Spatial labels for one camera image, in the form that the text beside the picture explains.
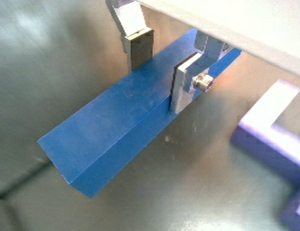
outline gray surface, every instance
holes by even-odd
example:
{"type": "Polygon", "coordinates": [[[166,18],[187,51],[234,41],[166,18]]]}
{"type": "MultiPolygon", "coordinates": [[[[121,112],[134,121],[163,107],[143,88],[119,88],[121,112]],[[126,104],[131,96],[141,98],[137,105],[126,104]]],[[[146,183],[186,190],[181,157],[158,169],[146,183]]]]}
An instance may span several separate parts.
{"type": "MultiPolygon", "coordinates": [[[[146,17],[157,52],[189,27],[146,17]]],[[[0,195],[47,162],[36,140],[126,72],[105,0],[0,0],[0,195]]]]}
{"type": "Polygon", "coordinates": [[[278,77],[300,84],[244,54],[94,199],[50,167],[7,198],[26,230],[285,230],[277,215],[290,184],[230,145],[278,77]]]}
{"type": "Polygon", "coordinates": [[[3,200],[0,200],[0,231],[20,231],[14,211],[3,200]]]}
{"type": "MultiPolygon", "coordinates": [[[[155,52],[187,26],[146,10],[155,52]]],[[[44,162],[35,140],[126,73],[105,1],[0,0],[0,189],[44,162]]],[[[7,195],[26,231],[282,231],[292,188],[230,145],[277,78],[244,54],[94,199],[43,170],[7,195]]]]}

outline screw head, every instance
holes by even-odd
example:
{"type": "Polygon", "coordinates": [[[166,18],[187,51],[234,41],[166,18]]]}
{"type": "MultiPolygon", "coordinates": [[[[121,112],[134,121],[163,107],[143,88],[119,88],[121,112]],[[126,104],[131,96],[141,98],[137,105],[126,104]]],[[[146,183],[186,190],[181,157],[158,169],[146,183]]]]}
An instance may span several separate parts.
{"type": "Polygon", "coordinates": [[[194,88],[201,89],[204,92],[208,92],[213,86],[214,79],[202,72],[194,77],[194,88]]]}

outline metal clamp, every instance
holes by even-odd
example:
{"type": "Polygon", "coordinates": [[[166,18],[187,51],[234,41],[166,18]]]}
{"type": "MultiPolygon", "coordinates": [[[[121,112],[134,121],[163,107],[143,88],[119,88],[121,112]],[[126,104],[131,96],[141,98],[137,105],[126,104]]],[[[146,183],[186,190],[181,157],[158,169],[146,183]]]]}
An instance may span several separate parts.
{"type": "Polygon", "coordinates": [[[139,3],[106,0],[106,6],[119,29],[123,51],[129,56],[129,71],[133,71],[153,57],[154,30],[146,27],[139,3]]]}
{"type": "Polygon", "coordinates": [[[208,92],[214,78],[208,73],[209,67],[230,51],[230,46],[202,32],[197,32],[193,54],[177,67],[171,89],[170,109],[178,114],[193,102],[197,89],[208,92]]]}

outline white platform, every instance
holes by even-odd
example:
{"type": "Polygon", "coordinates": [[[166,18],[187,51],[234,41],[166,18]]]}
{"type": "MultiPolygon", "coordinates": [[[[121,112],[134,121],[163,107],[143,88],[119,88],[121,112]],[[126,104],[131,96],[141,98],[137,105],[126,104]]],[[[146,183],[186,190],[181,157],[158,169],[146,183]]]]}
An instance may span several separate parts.
{"type": "Polygon", "coordinates": [[[137,0],[300,77],[300,0],[137,0]]]}

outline blue rectangular bar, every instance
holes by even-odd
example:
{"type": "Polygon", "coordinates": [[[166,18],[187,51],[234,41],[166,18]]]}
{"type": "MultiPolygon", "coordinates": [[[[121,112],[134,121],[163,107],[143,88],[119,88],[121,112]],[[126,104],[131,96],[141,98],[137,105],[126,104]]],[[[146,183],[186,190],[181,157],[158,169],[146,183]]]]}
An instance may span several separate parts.
{"type": "MultiPolygon", "coordinates": [[[[177,116],[169,110],[173,72],[197,52],[194,36],[195,30],[183,34],[38,141],[67,183],[89,197],[177,116]]],[[[209,74],[216,77],[240,54],[230,51],[209,74]]]]}

